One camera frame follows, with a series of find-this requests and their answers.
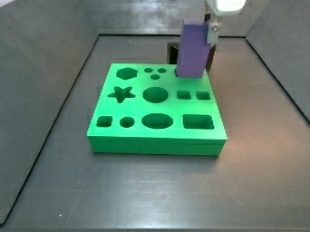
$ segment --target rectangular hole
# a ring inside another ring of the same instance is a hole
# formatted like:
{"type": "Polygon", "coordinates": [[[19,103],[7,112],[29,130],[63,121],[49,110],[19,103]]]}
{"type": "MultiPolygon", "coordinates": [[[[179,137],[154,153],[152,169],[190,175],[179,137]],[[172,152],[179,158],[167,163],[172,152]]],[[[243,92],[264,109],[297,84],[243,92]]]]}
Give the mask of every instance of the rectangular hole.
{"type": "Polygon", "coordinates": [[[176,92],[176,97],[178,99],[183,99],[183,100],[190,100],[190,92],[188,91],[178,91],[176,92]]]}
{"type": "Polygon", "coordinates": [[[97,127],[109,127],[112,122],[111,116],[100,116],[96,120],[96,126],[97,127]]]}
{"type": "Polygon", "coordinates": [[[196,92],[196,96],[199,100],[210,100],[210,93],[208,92],[196,92]]]}
{"type": "Polygon", "coordinates": [[[214,121],[210,115],[184,114],[183,125],[186,129],[214,129],[214,121]]]}

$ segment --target green shape sorter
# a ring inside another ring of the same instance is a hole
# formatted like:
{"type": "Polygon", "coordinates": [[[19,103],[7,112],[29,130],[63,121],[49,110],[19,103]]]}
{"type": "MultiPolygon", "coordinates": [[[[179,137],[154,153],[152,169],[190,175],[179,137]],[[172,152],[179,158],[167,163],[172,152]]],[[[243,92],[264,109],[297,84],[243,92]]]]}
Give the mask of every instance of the green shape sorter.
{"type": "Polygon", "coordinates": [[[226,144],[214,91],[174,64],[115,63],[87,137],[93,152],[215,155],[226,144]]]}

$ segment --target purple block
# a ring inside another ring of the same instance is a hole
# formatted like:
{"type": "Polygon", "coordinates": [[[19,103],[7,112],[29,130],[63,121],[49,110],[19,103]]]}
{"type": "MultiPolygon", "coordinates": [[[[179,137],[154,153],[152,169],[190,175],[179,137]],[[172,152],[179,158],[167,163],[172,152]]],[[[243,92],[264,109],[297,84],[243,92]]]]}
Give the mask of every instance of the purple block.
{"type": "Polygon", "coordinates": [[[208,22],[184,20],[176,63],[178,77],[202,77],[211,48],[207,33],[208,22]]]}

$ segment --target oval hole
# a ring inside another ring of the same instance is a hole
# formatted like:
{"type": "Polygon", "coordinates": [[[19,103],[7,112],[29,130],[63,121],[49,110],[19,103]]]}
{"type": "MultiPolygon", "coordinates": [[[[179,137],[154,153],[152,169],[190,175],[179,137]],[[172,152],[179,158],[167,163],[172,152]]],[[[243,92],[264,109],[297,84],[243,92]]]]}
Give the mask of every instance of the oval hole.
{"type": "Polygon", "coordinates": [[[166,129],[174,124],[174,119],[163,113],[151,113],[142,118],[142,123],[151,129],[166,129]]]}

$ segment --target hexagonal hole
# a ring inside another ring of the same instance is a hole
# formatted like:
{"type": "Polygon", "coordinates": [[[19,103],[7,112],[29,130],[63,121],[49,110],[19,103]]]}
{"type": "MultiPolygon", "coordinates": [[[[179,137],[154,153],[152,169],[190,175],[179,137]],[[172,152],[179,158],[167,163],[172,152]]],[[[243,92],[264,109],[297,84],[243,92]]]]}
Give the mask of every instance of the hexagonal hole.
{"type": "Polygon", "coordinates": [[[138,70],[132,68],[123,68],[116,72],[116,76],[123,80],[129,80],[138,75],[138,70]]]}

